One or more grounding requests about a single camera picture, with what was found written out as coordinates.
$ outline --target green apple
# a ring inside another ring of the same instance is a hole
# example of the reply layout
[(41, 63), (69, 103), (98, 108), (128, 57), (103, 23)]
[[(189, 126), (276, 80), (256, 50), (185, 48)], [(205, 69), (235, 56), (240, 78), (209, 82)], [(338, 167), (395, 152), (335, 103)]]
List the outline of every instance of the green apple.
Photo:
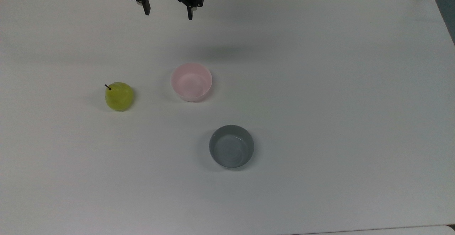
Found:
[(128, 84), (123, 82), (114, 82), (106, 86), (106, 103), (116, 111), (124, 111), (130, 107), (133, 102), (134, 92)]

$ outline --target white table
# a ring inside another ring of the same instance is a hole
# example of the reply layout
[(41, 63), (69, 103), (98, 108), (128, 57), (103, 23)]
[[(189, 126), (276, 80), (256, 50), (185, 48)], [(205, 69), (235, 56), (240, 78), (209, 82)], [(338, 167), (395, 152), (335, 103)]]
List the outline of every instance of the white table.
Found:
[[(278, 235), (455, 223), (455, 47), (434, 0), (0, 0), (0, 231)], [(172, 70), (200, 62), (188, 103)], [(114, 112), (104, 84), (133, 107)], [(240, 171), (220, 126), (252, 133)]]

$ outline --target bowl rim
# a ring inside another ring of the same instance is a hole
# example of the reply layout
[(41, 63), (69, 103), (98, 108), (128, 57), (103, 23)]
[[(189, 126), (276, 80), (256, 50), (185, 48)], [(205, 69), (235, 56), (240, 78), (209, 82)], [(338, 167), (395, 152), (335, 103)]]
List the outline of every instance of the bowl rim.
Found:
[[(207, 73), (208, 73), (208, 78), (210, 79), (210, 83), (209, 83), (209, 86), (208, 86), (208, 89), (203, 93), (201, 94), (200, 96), (197, 96), (197, 97), (185, 97), (185, 96), (182, 96), (181, 94), (179, 94), (177, 92), (177, 90), (175, 89), (174, 87), (174, 80), (175, 80), (175, 73), (178, 69), (182, 68), (183, 66), (185, 65), (198, 65), (200, 67), (202, 67)], [(205, 67), (204, 65), (198, 63), (198, 62), (187, 62), (187, 63), (184, 63), (184, 64), (181, 64), (179, 66), (177, 66), (173, 71), (172, 71), (172, 74), (171, 74), (171, 87), (172, 89), (174, 90), (174, 92), (183, 100), (187, 101), (187, 102), (195, 102), (195, 101), (199, 101), (201, 100), (202, 98), (204, 98), (206, 96), (206, 94), (210, 91), (210, 89), (212, 88), (212, 84), (213, 84), (213, 77), (212, 77), (212, 73), (210, 72), (210, 70)]]
[[(219, 133), (220, 130), (222, 129), (226, 129), (227, 127), (235, 127), (237, 129), (240, 129), (241, 131), (243, 131), (245, 133), (245, 135), (248, 137), (248, 138), (244, 138), (242, 137), (242, 139), (244, 140), (249, 140), (251, 141), (251, 154), (249, 155), (249, 157), (247, 158), (247, 160), (241, 164), (240, 166), (238, 167), (226, 167), (224, 165), (222, 165), (221, 163), (219, 163), (216, 158), (213, 156), (213, 148), (215, 147), (215, 138), (216, 138), (216, 135)], [(227, 168), (227, 169), (230, 169), (230, 170), (233, 170), (233, 169), (237, 169), (239, 167), (242, 167), (244, 166), (246, 163), (248, 163), (252, 156), (254, 155), (255, 153), (255, 141), (253, 140), (253, 137), (251, 136), (251, 134), (248, 132), (248, 130), (246, 130), (245, 128), (241, 127), (241, 126), (237, 126), (237, 125), (225, 125), (225, 126), (222, 126), (220, 128), (218, 128), (217, 130), (215, 130), (215, 132), (213, 132), (212, 136), (210, 137), (210, 142), (209, 142), (209, 151), (210, 151), (210, 155), (212, 157), (212, 159), (218, 163), (221, 167), (224, 167), (224, 168)]]

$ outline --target plastic bowl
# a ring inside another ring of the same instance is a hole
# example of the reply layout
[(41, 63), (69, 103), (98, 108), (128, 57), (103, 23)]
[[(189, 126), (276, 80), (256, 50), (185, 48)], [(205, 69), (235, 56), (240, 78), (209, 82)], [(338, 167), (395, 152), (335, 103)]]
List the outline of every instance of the plastic bowl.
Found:
[(212, 74), (201, 64), (185, 63), (172, 73), (171, 86), (181, 99), (187, 102), (200, 101), (212, 86)]
[(255, 151), (255, 143), (244, 128), (227, 125), (213, 133), (209, 149), (212, 158), (218, 164), (228, 169), (235, 169), (251, 159)]

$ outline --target gray bowl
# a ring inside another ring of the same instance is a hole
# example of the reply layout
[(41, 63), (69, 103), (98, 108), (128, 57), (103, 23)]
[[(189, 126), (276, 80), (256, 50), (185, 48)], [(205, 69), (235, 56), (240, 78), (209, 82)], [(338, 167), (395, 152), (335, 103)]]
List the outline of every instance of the gray bowl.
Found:
[(250, 133), (242, 127), (227, 125), (218, 128), (210, 138), (210, 154), (223, 167), (234, 169), (246, 164), (255, 151)]

